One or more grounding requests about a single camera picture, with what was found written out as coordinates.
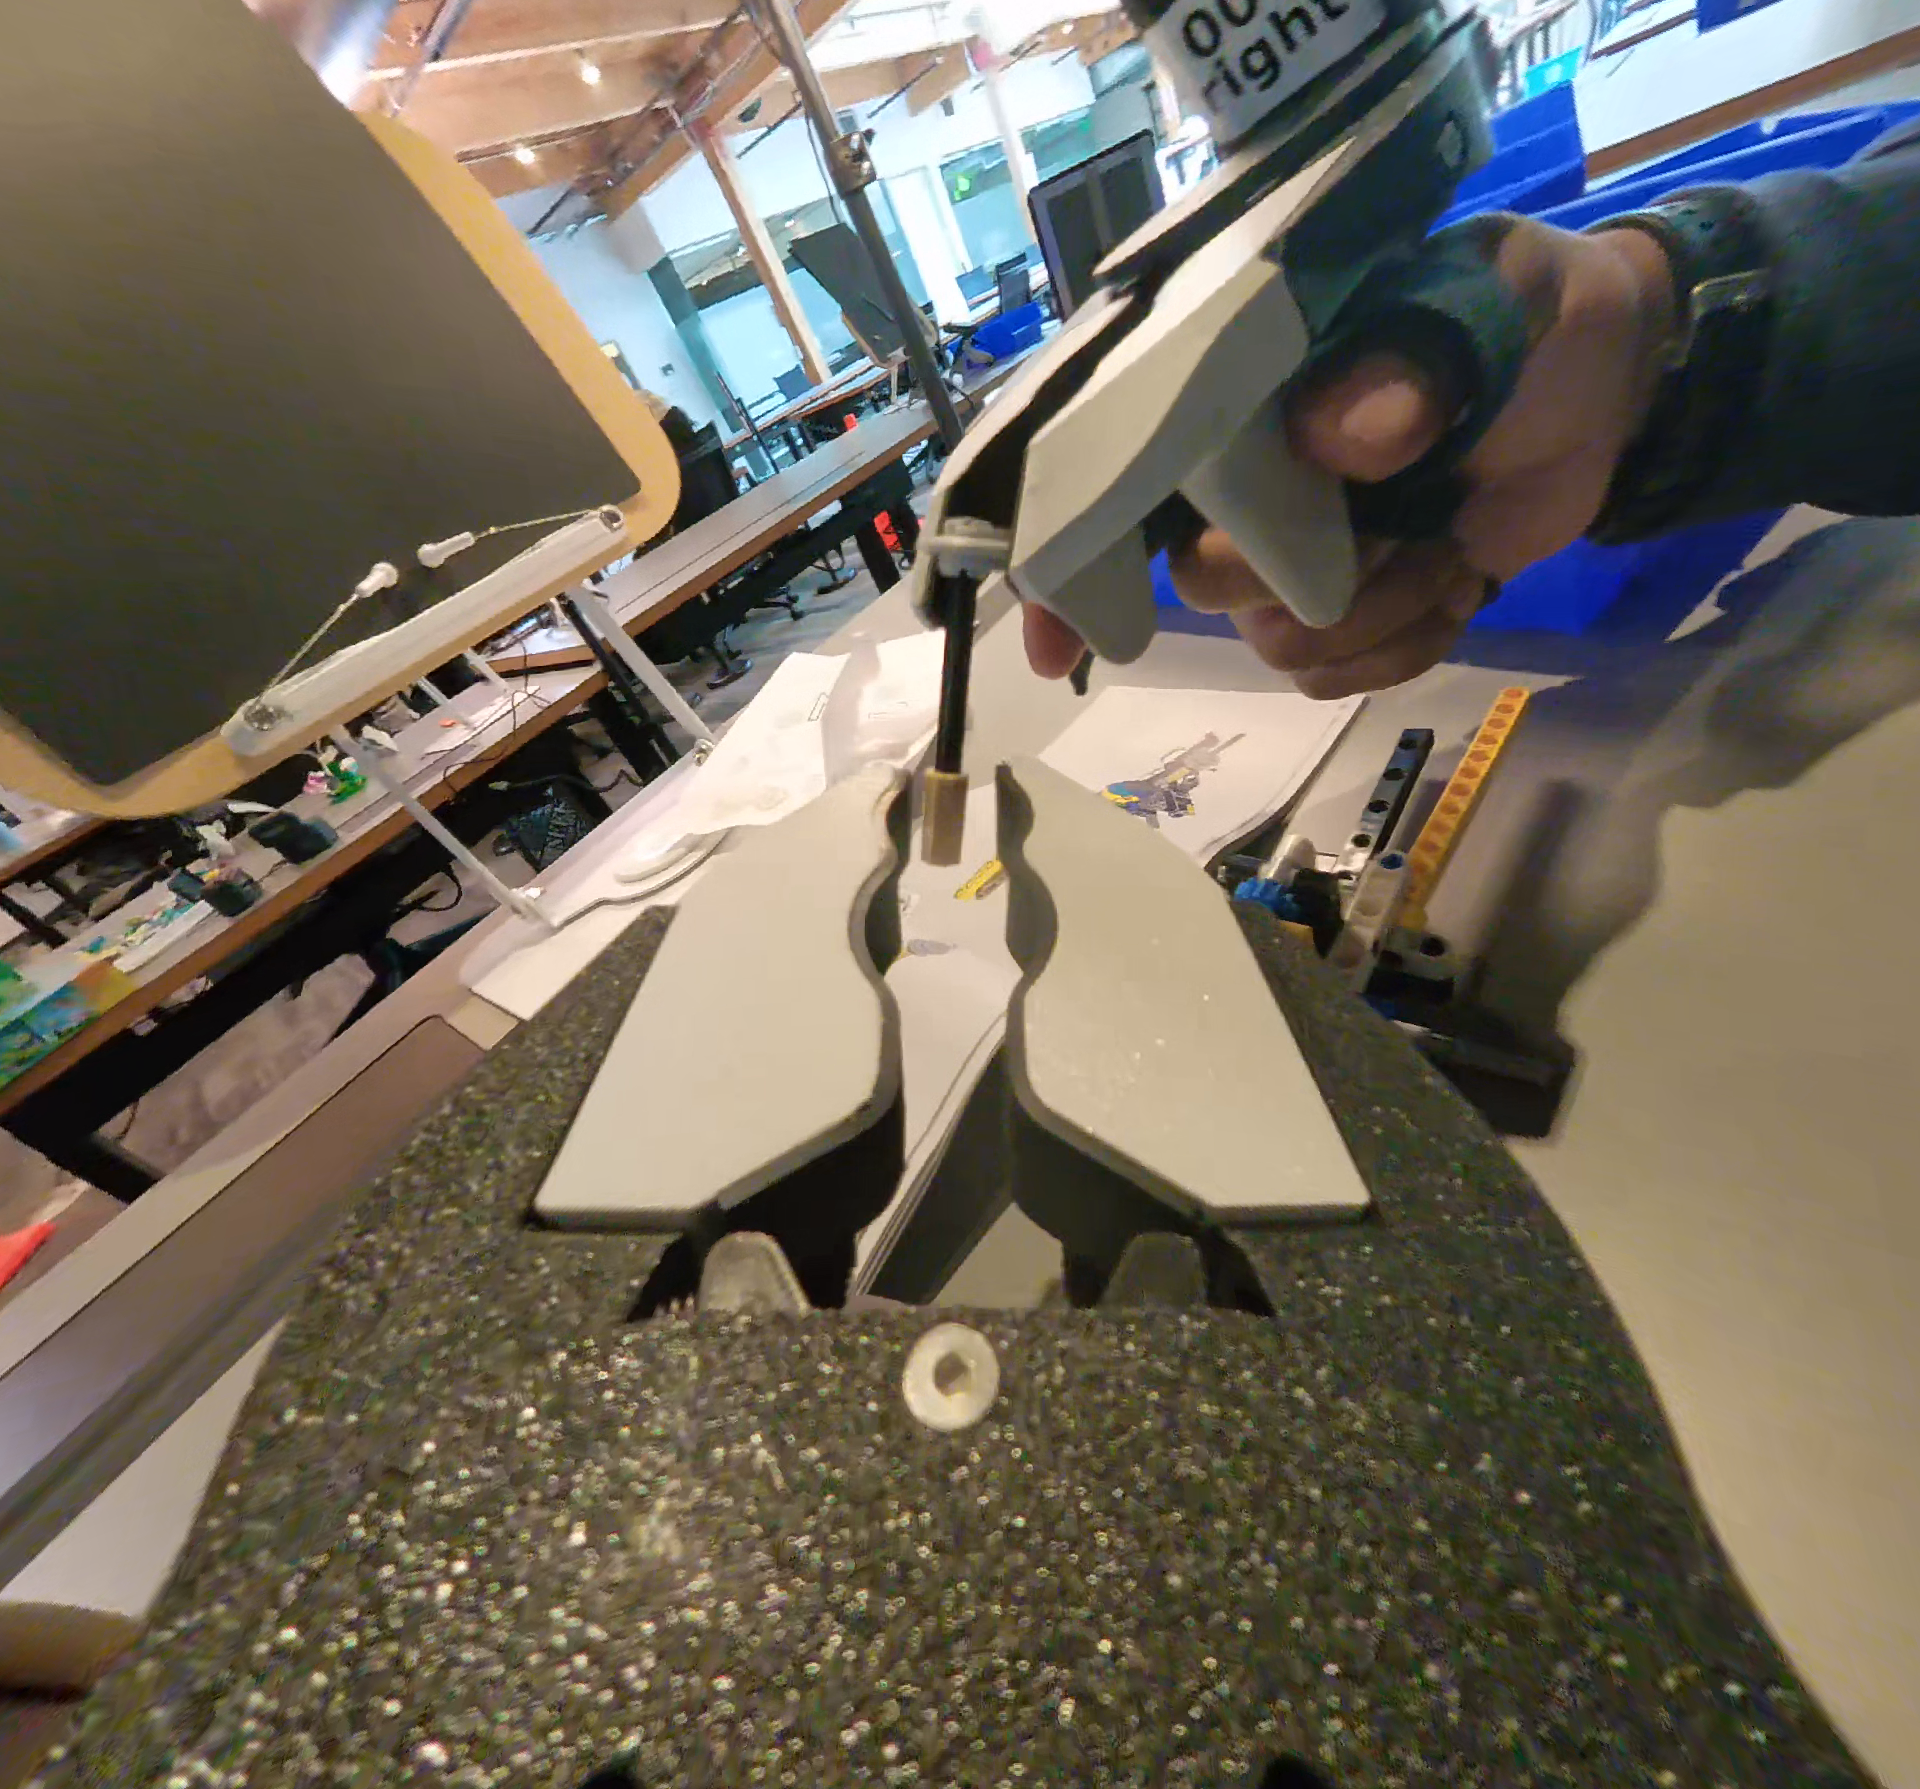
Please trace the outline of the lego instruction booklet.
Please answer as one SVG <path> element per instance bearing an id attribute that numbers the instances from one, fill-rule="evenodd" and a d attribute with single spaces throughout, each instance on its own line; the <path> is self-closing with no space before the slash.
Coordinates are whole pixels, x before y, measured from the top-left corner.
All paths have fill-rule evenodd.
<path id="1" fill-rule="evenodd" d="M 1159 832 L 1194 864 L 1288 813 L 1363 711 L 1284 693 L 1112 685 L 1041 761 Z M 971 802 L 957 867 L 907 865 L 901 1009 L 904 1178 L 858 1241 L 858 1295 L 934 1295 L 1004 1209 L 1001 1039 L 1017 986 L 996 802 Z"/>

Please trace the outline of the white panel bracket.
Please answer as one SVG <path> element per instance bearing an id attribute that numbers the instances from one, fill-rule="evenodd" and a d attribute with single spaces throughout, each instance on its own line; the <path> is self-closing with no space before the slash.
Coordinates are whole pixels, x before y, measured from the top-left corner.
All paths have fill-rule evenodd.
<path id="1" fill-rule="evenodd" d="M 414 559 L 422 574 L 444 574 L 477 550 L 506 539 L 518 539 L 518 545 L 482 565 L 465 588 L 436 594 L 418 611 L 386 619 L 361 641 L 321 651 L 354 608 L 403 588 L 395 565 L 371 569 L 277 675 L 232 713 L 218 731 L 224 745 L 239 758 L 264 758 L 321 738 L 339 720 L 421 679 L 445 657 L 513 624 L 550 594 L 631 552 L 638 530 L 623 507 L 602 505 L 422 541 Z"/>

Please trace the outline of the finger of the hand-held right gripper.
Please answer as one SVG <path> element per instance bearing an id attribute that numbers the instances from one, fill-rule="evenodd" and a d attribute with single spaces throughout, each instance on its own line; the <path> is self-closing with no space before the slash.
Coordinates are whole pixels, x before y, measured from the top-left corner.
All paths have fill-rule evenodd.
<path id="1" fill-rule="evenodd" d="M 1314 338 L 1284 242 L 1359 163 L 1344 139 L 1175 268 L 1139 324 L 1030 437 L 1009 577 L 1105 661 L 1159 630 L 1146 522 L 1182 496 L 1311 627 L 1359 592 L 1341 484 L 1296 458 L 1284 390 Z"/>
<path id="2" fill-rule="evenodd" d="M 1139 289 L 1093 300 L 1024 363 L 963 437 L 925 524 L 972 515 L 1013 532 L 1009 569 L 1095 574 L 1110 552 L 1122 577 L 1150 577 L 1146 539 L 1160 403 L 1156 298 Z"/>

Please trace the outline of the white crumpled paper bag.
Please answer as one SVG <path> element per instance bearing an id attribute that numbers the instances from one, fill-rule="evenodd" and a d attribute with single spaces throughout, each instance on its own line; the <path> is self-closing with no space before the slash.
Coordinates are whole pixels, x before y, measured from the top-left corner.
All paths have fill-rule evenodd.
<path id="1" fill-rule="evenodd" d="M 932 630 L 786 657 L 694 769 L 618 811 L 584 867 L 545 887 L 550 931 L 488 937 L 465 986 L 533 1017 L 642 913 L 678 905 L 755 832 L 866 767 L 911 769 L 934 738 L 941 657 Z"/>

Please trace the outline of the green colourful toy box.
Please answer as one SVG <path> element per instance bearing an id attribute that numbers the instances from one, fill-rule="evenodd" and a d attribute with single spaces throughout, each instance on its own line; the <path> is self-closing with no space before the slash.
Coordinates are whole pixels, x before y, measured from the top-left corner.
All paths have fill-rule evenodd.
<path id="1" fill-rule="evenodd" d="M 93 952 L 2 960 L 2 1085 L 10 1085 L 132 993 L 132 974 Z"/>

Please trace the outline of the black computer monitor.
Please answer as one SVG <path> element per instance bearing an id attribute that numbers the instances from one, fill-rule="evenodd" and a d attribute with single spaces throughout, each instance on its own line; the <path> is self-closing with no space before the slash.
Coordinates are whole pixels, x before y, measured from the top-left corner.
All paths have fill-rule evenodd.
<path id="1" fill-rule="evenodd" d="M 1029 193 L 1029 213 L 1062 322 L 1093 297 L 1096 268 L 1166 204 L 1159 144 L 1137 132 L 1057 171 Z"/>

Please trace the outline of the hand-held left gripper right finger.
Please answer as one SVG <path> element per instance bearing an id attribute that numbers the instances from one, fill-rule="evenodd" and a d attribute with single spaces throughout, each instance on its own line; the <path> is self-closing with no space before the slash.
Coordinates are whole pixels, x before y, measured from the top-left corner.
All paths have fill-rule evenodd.
<path id="1" fill-rule="evenodd" d="M 1234 905 L 1139 816 L 1037 758 L 996 769 L 1005 1059 L 1063 1145 L 1210 1226 L 1359 1219 L 1368 1180 Z"/>

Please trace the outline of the person's right hand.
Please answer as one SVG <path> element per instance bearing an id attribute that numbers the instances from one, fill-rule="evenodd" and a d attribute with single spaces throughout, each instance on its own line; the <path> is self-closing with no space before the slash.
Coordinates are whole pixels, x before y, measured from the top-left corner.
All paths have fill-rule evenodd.
<path id="1" fill-rule="evenodd" d="M 1529 318 L 1531 353 L 1503 414 L 1461 458 L 1452 532 L 1360 545 L 1357 599 L 1311 627 L 1234 543 L 1201 528 L 1168 559 L 1181 598 L 1224 613 L 1254 653 L 1317 701 L 1372 695 L 1449 657 L 1499 589 L 1587 535 L 1643 430 L 1676 324 L 1668 258 L 1638 231 L 1571 234 L 1516 218 L 1495 261 Z"/>

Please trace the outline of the yellow lego beam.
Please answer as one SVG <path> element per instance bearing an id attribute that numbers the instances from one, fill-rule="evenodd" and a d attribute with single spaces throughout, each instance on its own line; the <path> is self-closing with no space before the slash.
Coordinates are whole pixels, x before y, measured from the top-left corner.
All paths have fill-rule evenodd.
<path id="1" fill-rule="evenodd" d="M 1501 761 L 1531 698 L 1533 693 L 1528 685 L 1508 685 L 1495 698 L 1471 741 L 1464 747 L 1445 789 L 1430 805 L 1418 836 L 1406 849 L 1408 877 L 1395 921 L 1397 936 L 1420 937 L 1426 933 L 1430 901 L 1456 854 L 1482 794 L 1501 769 Z"/>

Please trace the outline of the black lego axle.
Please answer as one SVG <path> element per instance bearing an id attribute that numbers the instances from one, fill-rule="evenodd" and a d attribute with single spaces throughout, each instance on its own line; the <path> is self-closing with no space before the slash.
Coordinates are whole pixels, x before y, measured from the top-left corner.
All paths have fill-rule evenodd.
<path id="1" fill-rule="evenodd" d="M 944 776 L 965 776 L 978 579 L 965 572 L 944 574 L 934 599 L 934 611 L 939 615 L 944 633 L 934 770 Z"/>

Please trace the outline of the partly built lego model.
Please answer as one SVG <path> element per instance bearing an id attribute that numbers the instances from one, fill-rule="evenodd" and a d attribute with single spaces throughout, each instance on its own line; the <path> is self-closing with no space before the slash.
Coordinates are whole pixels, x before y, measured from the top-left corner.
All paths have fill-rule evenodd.
<path id="1" fill-rule="evenodd" d="M 1309 945 L 1349 990 L 1404 1032 L 1493 1130 L 1543 1141 L 1568 1095 L 1572 1056 L 1561 1047 L 1528 1043 L 1476 1006 L 1470 960 L 1430 919 L 1438 887 L 1426 933 L 1395 933 L 1406 849 L 1452 774 L 1436 789 L 1429 784 L 1435 745 L 1429 728 L 1400 733 L 1339 849 L 1326 851 L 1296 834 L 1262 858 L 1222 854 L 1214 875 L 1239 903 L 1264 911 Z"/>

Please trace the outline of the long wooden desk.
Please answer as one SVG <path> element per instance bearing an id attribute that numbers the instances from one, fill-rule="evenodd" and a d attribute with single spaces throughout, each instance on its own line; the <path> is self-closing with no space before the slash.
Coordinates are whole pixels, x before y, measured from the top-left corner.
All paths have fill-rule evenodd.
<path id="1" fill-rule="evenodd" d="M 713 606 L 693 619 L 702 635 L 717 635 L 838 543 L 854 543 L 876 580 L 893 584 L 897 565 L 883 565 L 881 535 L 846 496 L 934 435 L 924 403 L 864 417 L 685 534 L 645 547 L 606 584 L 606 623 L 642 644 L 645 633 L 709 599 Z M 670 720 L 664 698 L 645 690 L 613 643 L 604 651 L 609 666 L 575 637 L 562 649 L 506 656 L 499 673 L 515 675 L 502 685 L 484 682 L 495 696 L 486 725 L 441 758 L 425 755 L 427 725 L 409 735 L 404 780 L 438 828 L 482 853 L 506 821 L 548 802 L 552 789 L 574 794 L 584 817 L 604 819 L 602 794 L 568 735 L 577 713 L 602 720 L 639 780 L 673 769 L 693 741 L 713 733 L 701 715 Z M 412 895 L 458 869 L 453 849 L 388 792 L 371 787 L 354 802 L 359 813 L 324 854 L 271 867 L 264 897 L 238 917 L 179 917 L 175 940 L 134 970 L 119 1002 L 6 1079 L 5 1145 L 38 1151 L 122 1202 L 150 1187 L 152 1167 L 103 1125 L 279 990 L 343 955 L 386 952 Z"/>

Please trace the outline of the grey lego pulley wheel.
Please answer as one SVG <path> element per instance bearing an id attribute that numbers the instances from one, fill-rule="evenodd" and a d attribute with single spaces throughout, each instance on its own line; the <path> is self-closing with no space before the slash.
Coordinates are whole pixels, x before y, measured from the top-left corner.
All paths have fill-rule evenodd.
<path id="1" fill-rule="evenodd" d="M 930 519 L 917 547 L 915 592 L 936 601 L 948 580 L 988 580 L 1005 571 L 1013 532 L 974 515 Z"/>

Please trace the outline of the blue plastic bin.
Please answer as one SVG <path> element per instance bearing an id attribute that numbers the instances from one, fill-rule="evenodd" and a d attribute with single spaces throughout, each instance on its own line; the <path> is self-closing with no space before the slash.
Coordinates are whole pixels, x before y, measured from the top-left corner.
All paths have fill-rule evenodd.
<path id="1" fill-rule="evenodd" d="M 1906 122 L 1917 122 L 1917 103 L 1906 101 Z M 1591 234 L 1592 225 L 1643 207 L 1668 192 L 1691 184 L 1748 178 L 1782 169 L 1837 169 L 1889 127 L 1896 103 L 1857 104 L 1832 113 L 1788 117 L 1765 129 L 1752 122 L 1722 136 L 1694 144 L 1672 158 L 1670 169 L 1643 169 L 1610 184 L 1598 193 L 1571 202 L 1528 199 L 1518 212 L 1503 210 L 1503 220 L 1528 218 L 1571 234 Z M 1587 535 L 1506 580 L 1468 627 L 1495 630 L 1545 628 L 1585 633 L 1610 627 L 1651 627 L 1652 613 L 1681 610 L 1681 592 L 1709 584 L 1711 562 L 1733 562 L 1738 538 L 1753 535 L 1780 517 L 1780 509 L 1752 511 L 1733 519 L 1678 528 L 1665 535 L 1602 543 Z M 1721 532 L 1733 525 L 1736 535 Z M 1168 608 L 1179 589 L 1171 580 L 1168 559 L 1155 566 L 1159 601 Z"/>

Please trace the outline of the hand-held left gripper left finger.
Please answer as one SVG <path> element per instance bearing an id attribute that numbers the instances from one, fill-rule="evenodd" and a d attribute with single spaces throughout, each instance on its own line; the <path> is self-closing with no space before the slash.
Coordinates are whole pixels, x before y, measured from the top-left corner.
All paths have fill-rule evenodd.
<path id="1" fill-rule="evenodd" d="M 688 1230 L 762 1206 L 860 1233 L 904 1174 L 898 880 L 911 779 L 867 765 L 667 917 L 535 1196 L 545 1226 Z"/>

